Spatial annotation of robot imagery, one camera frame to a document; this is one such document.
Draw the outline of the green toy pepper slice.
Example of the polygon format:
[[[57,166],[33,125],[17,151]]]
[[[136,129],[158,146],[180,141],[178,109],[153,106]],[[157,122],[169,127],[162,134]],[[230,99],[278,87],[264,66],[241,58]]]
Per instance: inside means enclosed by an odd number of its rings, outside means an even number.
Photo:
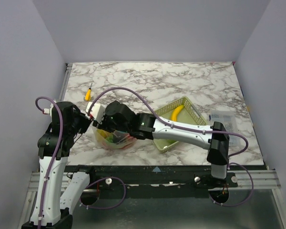
[[[108,142],[116,144],[118,142],[116,136],[113,133],[106,132],[104,130],[97,129],[97,139],[101,142]]]

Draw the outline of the clear zip top bag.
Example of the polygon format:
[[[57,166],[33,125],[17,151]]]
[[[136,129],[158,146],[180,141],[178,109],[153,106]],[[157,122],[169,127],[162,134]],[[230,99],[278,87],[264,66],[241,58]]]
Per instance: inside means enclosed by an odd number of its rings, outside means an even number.
[[[117,130],[110,133],[94,127],[93,132],[97,144],[106,150],[126,149],[137,140],[128,133]]]

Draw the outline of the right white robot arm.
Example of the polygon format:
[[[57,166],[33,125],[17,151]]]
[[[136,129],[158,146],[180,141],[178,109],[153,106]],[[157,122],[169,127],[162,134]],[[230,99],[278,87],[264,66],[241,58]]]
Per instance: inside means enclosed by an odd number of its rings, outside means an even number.
[[[92,103],[86,108],[86,113],[94,127],[110,133],[121,131],[140,140],[167,139],[205,149],[208,151],[207,161],[211,164],[211,184],[220,187],[227,181],[229,134],[222,123],[215,122],[212,126],[191,125],[155,114],[135,114],[118,101],[107,107]]]

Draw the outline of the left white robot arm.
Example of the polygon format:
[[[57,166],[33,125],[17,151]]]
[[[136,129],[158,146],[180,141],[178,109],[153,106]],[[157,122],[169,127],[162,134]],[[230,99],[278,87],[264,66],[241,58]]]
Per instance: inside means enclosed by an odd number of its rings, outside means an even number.
[[[85,188],[96,184],[95,170],[78,165],[73,169],[71,182],[62,191],[64,171],[75,136],[87,131],[91,121],[71,102],[58,102],[43,114],[51,123],[38,140],[40,179],[33,213],[23,229],[70,229],[73,211]]]

